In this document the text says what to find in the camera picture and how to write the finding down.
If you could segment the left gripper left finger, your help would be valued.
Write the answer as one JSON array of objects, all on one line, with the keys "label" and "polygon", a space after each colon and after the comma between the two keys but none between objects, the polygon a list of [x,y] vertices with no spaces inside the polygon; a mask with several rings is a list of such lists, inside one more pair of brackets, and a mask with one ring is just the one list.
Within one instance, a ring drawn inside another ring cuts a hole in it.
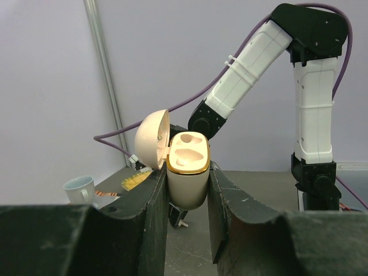
[{"label": "left gripper left finger", "polygon": [[1,207],[2,275],[163,275],[166,170],[101,209]]}]

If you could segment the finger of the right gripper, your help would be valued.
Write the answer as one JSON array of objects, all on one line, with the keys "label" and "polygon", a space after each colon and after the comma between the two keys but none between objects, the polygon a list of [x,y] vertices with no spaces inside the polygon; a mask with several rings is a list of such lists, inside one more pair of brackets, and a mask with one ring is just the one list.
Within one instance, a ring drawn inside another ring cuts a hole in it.
[{"label": "finger of the right gripper", "polygon": [[168,209],[168,220],[173,228],[179,227],[179,222],[185,218],[187,215],[186,210],[182,210],[172,204],[169,203],[169,209]]}]

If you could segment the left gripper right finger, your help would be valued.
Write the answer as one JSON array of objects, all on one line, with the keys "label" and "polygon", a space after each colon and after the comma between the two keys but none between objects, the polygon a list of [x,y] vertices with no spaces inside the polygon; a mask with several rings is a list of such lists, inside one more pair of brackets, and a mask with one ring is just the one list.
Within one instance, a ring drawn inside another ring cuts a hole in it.
[{"label": "left gripper right finger", "polygon": [[367,213],[278,212],[210,164],[208,216],[219,275],[366,275]]}]

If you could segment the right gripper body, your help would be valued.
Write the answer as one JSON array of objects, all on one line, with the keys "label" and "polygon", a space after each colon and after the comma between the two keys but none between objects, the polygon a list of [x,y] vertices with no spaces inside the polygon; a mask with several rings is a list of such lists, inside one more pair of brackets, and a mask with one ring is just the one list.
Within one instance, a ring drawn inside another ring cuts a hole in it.
[{"label": "right gripper body", "polygon": [[187,129],[179,125],[170,124],[170,135],[177,135],[181,132],[186,132]]}]

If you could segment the beige earbud charging case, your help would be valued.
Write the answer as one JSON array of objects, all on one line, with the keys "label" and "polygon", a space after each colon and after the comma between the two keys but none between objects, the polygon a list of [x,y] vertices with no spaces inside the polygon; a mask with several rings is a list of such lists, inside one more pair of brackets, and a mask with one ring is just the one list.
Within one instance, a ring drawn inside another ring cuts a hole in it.
[{"label": "beige earbud charging case", "polygon": [[171,202],[194,210],[205,201],[210,170],[210,146],[199,132],[184,131],[170,137],[167,109],[149,114],[135,135],[136,156],[143,165],[161,169],[166,165]]}]

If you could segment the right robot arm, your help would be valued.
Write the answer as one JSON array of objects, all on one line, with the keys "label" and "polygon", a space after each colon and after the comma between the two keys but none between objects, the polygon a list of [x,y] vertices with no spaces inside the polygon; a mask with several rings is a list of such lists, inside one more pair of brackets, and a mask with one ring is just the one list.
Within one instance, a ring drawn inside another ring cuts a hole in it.
[{"label": "right robot arm", "polygon": [[352,27],[339,9],[322,3],[282,3],[251,31],[224,69],[198,93],[201,102],[192,112],[188,130],[212,139],[229,120],[240,101],[283,54],[294,100],[272,96],[262,106],[258,123],[276,109],[294,106],[296,126],[274,135],[253,130],[249,164],[285,168],[291,158],[298,207],[339,209],[341,192],[335,185],[336,163],[331,144],[334,96],[346,71],[352,47]]}]

